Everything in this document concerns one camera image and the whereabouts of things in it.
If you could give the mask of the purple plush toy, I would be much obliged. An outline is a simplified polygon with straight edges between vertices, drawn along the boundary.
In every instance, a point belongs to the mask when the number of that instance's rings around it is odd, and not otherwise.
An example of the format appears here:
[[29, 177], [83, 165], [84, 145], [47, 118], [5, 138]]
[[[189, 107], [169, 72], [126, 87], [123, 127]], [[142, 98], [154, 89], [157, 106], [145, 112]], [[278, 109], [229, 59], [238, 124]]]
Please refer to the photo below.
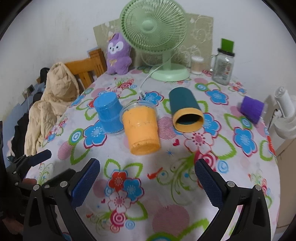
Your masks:
[[125, 75], [132, 64], [131, 46], [121, 33], [115, 33], [107, 46], [107, 73]]

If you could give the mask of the glass mason jar mug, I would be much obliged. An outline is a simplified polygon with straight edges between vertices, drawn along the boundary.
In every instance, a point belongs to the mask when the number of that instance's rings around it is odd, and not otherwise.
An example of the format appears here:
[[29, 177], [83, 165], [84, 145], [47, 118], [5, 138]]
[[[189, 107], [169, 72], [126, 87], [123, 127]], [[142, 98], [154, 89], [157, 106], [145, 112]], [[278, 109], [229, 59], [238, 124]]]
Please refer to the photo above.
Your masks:
[[219, 84], [228, 85], [233, 71], [235, 54], [222, 48], [218, 48], [217, 51], [216, 55], [211, 56], [211, 59], [215, 58], [214, 65], [210, 69], [212, 79]]

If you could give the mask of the beige jacket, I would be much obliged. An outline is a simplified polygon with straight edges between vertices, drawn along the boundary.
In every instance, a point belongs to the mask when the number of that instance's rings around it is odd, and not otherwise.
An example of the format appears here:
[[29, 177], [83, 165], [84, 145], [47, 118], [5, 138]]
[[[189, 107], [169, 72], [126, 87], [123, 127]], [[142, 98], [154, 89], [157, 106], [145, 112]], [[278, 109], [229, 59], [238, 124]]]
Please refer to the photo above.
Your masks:
[[52, 127], [78, 96], [79, 85], [75, 76], [64, 63], [54, 64], [47, 73], [46, 87], [41, 99], [29, 110], [25, 155], [37, 153]]

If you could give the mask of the green desk fan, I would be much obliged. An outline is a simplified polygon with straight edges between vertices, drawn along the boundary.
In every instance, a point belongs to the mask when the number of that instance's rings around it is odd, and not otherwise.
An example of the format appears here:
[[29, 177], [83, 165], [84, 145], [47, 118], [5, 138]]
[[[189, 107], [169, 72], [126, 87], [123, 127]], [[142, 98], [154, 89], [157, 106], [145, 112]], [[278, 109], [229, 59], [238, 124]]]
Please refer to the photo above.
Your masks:
[[121, 11], [120, 27], [133, 48], [162, 55], [162, 63], [151, 68], [149, 77], [177, 82], [190, 76], [186, 66], [171, 61], [172, 52], [184, 42], [188, 29], [186, 13], [176, 1], [130, 1]]

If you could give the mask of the clear cotton swab container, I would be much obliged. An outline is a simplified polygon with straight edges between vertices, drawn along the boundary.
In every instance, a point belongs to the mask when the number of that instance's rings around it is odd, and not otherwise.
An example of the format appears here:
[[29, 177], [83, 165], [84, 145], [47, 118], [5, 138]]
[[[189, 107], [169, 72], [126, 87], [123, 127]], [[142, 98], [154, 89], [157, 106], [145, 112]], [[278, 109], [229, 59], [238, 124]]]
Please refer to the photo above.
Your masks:
[[200, 75], [203, 71], [204, 58], [201, 56], [191, 57], [191, 73]]

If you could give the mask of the blue plastic cup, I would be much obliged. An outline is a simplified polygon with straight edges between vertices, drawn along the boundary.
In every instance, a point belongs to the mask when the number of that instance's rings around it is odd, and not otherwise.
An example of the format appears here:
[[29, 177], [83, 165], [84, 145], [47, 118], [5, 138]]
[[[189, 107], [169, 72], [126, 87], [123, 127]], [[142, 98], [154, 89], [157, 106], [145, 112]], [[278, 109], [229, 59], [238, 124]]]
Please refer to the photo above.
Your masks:
[[115, 92], [105, 92], [94, 101], [101, 125], [106, 133], [119, 133], [123, 130], [120, 112], [123, 108]]

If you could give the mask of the orange plastic cup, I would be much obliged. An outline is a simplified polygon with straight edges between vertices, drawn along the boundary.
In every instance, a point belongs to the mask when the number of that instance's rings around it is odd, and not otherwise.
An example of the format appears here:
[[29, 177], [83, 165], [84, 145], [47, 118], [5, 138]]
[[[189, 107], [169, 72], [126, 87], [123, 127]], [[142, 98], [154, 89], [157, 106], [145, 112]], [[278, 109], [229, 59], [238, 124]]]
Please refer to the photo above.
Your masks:
[[121, 110], [120, 120], [133, 155], [148, 155], [160, 149], [157, 110], [153, 103], [145, 100], [129, 103]]

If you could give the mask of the beige patterned board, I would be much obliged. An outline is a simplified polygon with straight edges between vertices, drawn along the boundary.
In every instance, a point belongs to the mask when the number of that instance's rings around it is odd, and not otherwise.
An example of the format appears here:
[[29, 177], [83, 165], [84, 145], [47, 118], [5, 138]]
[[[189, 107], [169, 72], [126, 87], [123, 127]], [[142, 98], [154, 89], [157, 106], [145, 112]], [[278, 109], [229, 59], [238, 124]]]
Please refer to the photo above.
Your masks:
[[[204, 68], [210, 65], [212, 55], [212, 37], [214, 19], [211, 16], [187, 13], [188, 30], [184, 42], [172, 51], [171, 61], [189, 68], [191, 57], [204, 58]], [[119, 20], [112, 20], [93, 28], [95, 39], [99, 48], [107, 55], [107, 43], [115, 33], [120, 31]], [[162, 54], [148, 54], [131, 50], [132, 66], [155, 66], [162, 64]]]

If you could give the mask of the white floor fan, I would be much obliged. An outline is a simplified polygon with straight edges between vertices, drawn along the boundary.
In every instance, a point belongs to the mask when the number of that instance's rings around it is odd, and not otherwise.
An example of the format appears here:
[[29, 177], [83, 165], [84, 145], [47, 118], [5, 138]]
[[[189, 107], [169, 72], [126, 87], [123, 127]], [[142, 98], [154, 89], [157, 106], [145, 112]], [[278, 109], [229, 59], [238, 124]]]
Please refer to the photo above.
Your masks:
[[295, 95], [289, 95], [286, 88], [279, 87], [274, 99], [280, 108], [273, 122], [276, 134], [285, 140], [295, 138]]

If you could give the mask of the teal yellow cylinder cup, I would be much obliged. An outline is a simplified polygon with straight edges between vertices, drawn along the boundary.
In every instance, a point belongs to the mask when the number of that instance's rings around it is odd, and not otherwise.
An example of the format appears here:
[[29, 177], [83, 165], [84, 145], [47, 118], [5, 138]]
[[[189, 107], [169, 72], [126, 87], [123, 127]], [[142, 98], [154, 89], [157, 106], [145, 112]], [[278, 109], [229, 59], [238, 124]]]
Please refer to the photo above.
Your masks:
[[177, 87], [170, 91], [169, 101], [173, 126], [178, 132], [198, 131], [204, 123], [201, 111], [191, 90]]

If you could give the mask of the green card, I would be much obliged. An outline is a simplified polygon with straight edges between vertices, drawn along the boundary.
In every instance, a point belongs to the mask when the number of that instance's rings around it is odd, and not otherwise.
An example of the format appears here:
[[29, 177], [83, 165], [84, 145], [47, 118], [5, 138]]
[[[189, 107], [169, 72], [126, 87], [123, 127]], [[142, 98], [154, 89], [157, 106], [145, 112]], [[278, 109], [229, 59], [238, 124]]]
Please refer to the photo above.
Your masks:
[[221, 39], [221, 50], [229, 53], [233, 53], [234, 41], [228, 39]]

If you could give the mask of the wooden chair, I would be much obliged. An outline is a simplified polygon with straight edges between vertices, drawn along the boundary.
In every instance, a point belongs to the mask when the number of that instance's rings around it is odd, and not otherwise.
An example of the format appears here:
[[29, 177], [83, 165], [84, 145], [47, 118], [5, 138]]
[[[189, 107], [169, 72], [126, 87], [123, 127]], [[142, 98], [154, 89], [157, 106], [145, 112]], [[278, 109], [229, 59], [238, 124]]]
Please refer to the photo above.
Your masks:
[[87, 89], [94, 81], [93, 73], [96, 77], [107, 71], [106, 60], [101, 48], [88, 52], [89, 57], [84, 60], [77, 60], [65, 63], [74, 76], [78, 76], [84, 89]]

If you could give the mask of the floral tablecloth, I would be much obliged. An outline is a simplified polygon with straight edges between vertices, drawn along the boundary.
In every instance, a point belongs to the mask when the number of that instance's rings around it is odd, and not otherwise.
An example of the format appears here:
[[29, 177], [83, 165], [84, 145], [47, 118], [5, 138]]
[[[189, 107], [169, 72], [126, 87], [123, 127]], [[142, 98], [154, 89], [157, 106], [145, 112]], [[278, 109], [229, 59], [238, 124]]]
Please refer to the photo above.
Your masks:
[[[178, 82], [159, 82], [139, 67], [126, 75], [104, 74], [86, 89], [50, 130], [42, 149], [49, 160], [33, 167], [28, 177], [39, 184], [66, 169], [80, 171], [97, 158], [101, 171], [77, 210], [97, 240], [197, 240], [211, 222], [213, 207], [194, 172], [203, 158], [225, 180], [240, 187], [262, 187], [275, 231], [280, 207], [280, 175], [264, 122], [252, 124], [238, 111], [246, 89], [236, 78], [226, 86], [209, 72]], [[171, 121], [169, 93], [185, 87], [204, 114], [203, 127], [181, 133]], [[136, 156], [127, 137], [106, 134], [94, 108], [95, 99], [115, 92], [123, 105], [145, 92], [157, 109], [160, 149]]]

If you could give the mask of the purple plastic cup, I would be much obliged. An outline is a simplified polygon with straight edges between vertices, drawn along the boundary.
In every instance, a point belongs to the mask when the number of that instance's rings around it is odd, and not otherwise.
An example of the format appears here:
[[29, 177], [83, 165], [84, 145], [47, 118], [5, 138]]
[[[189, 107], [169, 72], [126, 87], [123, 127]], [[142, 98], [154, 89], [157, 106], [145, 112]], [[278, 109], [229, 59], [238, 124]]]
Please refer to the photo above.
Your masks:
[[267, 104], [249, 96], [245, 96], [240, 104], [240, 112], [253, 124], [258, 124], [266, 114]]

